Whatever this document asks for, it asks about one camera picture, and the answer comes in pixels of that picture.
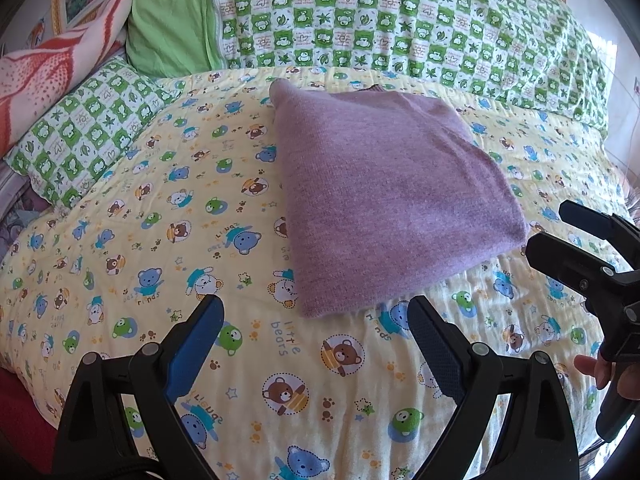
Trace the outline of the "person's right hand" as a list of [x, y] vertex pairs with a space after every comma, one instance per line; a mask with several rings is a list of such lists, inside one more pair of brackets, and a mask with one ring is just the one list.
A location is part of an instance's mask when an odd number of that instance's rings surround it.
[[[591, 376], [596, 380], [597, 388], [602, 390], [613, 378], [616, 364], [605, 361], [602, 356], [597, 359], [578, 354], [574, 357], [574, 367], [579, 373]], [[617, 393], [625, 399], [640, 399], [640, 367], [631, 363], [617, 379]]]

